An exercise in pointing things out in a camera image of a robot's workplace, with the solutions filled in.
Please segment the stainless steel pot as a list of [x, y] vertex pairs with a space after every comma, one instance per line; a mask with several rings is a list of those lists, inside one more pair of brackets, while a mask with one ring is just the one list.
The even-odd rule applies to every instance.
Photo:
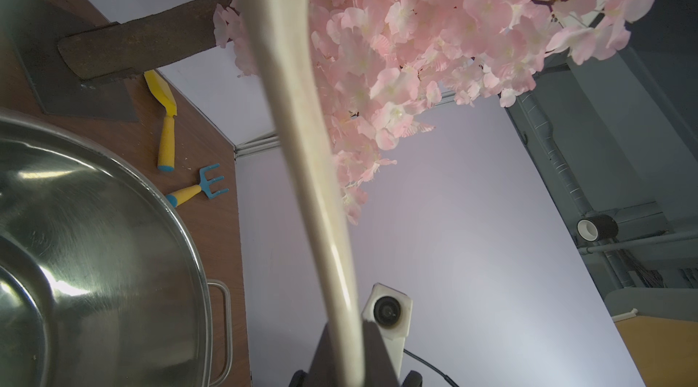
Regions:
[[212, 288], [156, 187], [107, 149], [1, 114], [1, 383], [219, 386]]

